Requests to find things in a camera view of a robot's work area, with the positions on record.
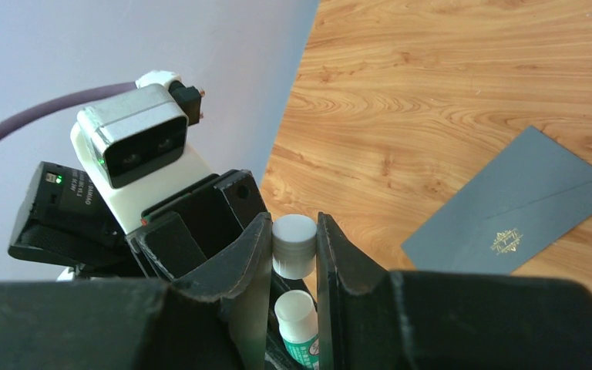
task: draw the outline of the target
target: wooden floor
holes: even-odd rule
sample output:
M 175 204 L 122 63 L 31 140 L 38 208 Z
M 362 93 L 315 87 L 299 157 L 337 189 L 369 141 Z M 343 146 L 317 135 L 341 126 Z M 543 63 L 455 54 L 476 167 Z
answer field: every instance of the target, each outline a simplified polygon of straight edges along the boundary
M 530 125 L 592 164 L 592 0 L 324 0 L 262 194 L 413 269 L 400 244 Z M 592 290 L 592 218 L 514 274 Z

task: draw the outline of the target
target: glue stick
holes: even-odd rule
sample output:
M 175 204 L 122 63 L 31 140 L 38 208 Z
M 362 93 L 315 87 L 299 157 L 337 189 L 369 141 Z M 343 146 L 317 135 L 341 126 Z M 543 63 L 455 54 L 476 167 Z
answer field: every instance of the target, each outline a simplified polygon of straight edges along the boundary
M 273 234 L 273 266 L 285 279 L 297 280 L 311 274 L 316 265 L 316 223 L 302 214 L 278 218 Z
M 306 291 L 288 291 L 275 304 L 278 330 L 291 357 L 305 368 L 318 369 L 318 319 Z

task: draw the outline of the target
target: white cap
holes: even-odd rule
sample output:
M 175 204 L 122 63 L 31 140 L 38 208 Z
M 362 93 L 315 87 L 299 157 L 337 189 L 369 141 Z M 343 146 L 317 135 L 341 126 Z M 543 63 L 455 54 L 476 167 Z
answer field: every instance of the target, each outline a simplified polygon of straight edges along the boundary
M 276 301 L 274 310 L 280 335 L 290 343 L 305 343 L 318 334 L 314 301 L 306 291 L 288 291 Z
M 273 234 L 274 270 L 285 279 L 302 279 L 315 269 L 316 223 L 302 214 L 278 218 Z
M 165 89 L 169 89 L 169 85 L 171 85 L 173 81 L 180 80 L 180 75 L 175 72 L 151 71 L 146 75 L 139 77 L 137 81 L 135 81 L 135 85 L 137 85 L 137 89 L 141 89 L 152 83 L 159 83 L 160 85 L 164 86 Z

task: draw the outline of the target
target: camera lens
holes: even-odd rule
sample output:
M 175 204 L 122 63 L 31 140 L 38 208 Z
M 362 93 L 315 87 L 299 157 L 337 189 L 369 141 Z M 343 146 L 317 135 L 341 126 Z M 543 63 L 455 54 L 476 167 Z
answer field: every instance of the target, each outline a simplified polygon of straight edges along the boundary
M 142 157 L 139 154 L 132 153 L 124 157 L 121 164 L 124 168 L 132 168 L 139 164 L 141 159 Z
M 157 145 L 157 151 L 160 153 L 165 153 L 169 149 L 173 148 L 173 140 L 172 139 L 165 139 L 160 144 Z

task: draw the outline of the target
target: white bottle cap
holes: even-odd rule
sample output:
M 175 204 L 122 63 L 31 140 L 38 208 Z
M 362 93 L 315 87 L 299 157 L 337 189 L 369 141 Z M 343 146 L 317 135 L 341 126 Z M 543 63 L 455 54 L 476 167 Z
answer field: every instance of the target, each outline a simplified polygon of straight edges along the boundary
M 316 223 L 302 214 L 278 218 L 273 233 L 274 270 L 285 279 L 302 279 L 316 264 Z
M 278 330 L 285 341 L 305 343 L 318 334 L 315 304 L 306 291 L 288 291 L 274 307 Z

